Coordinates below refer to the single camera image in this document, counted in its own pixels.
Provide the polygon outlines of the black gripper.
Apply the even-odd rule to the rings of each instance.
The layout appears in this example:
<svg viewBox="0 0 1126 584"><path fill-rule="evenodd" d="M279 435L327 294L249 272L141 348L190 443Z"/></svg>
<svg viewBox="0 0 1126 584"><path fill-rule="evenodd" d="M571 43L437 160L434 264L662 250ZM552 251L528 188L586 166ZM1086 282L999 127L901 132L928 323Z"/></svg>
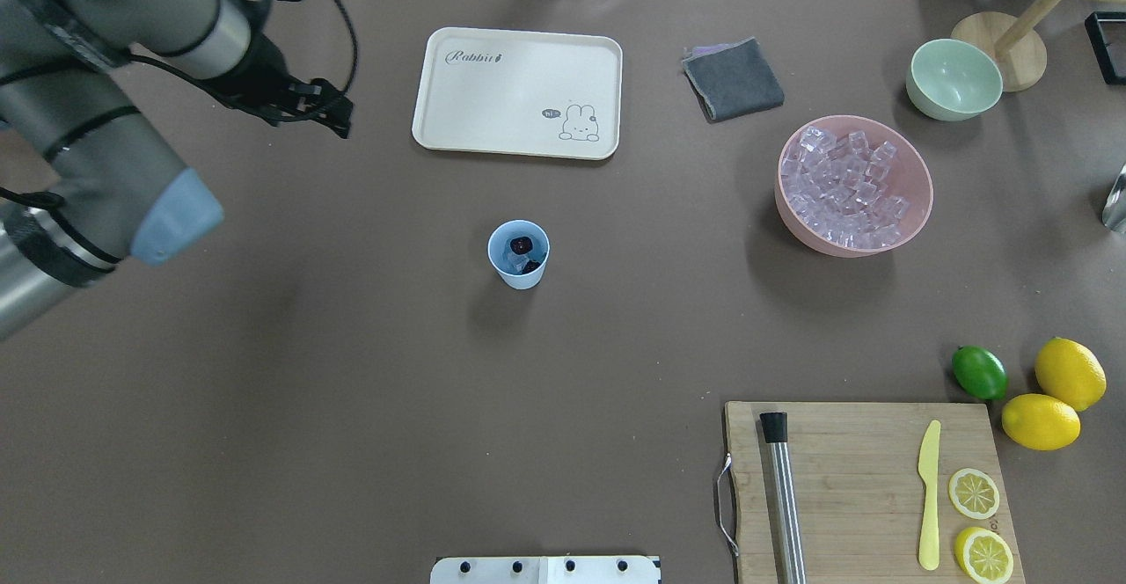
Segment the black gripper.
<svg viewBox="0 0 1126 584"><path fill-rule="evenodd" d="M309 83L292 77L282 50L262 33L253 35L236 68L204 84L230 108L280 126L284 122L314 120L348 140L354 104L324 78Z"/></svg>

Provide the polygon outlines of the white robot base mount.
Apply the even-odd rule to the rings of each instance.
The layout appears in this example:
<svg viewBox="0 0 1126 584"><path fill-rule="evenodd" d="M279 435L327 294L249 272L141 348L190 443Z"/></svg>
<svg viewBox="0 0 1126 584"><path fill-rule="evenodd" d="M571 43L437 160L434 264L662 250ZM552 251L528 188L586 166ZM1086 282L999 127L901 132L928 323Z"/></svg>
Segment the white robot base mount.
<svg viewBox="0 0 1126 584"><path fill-rule="evenodd" d="M430 583L661 583L658 557L563 555L447 557L435 561Z"/></svg>

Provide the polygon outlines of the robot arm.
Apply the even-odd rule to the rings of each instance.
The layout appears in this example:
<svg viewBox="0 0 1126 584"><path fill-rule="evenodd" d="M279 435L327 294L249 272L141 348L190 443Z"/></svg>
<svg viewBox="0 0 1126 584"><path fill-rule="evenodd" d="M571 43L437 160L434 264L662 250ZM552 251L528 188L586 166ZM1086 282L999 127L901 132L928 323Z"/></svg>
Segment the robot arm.
<svg viewBox="0 0 1126 584"><path fill-rule="evenodd" d="M3 190L3 336L128 257L164 264L224 218L113 71L148 63L269 126L349 134L346 88L292 77L263 34L272 1L3 0L3 126L57 176Z"/></svg>

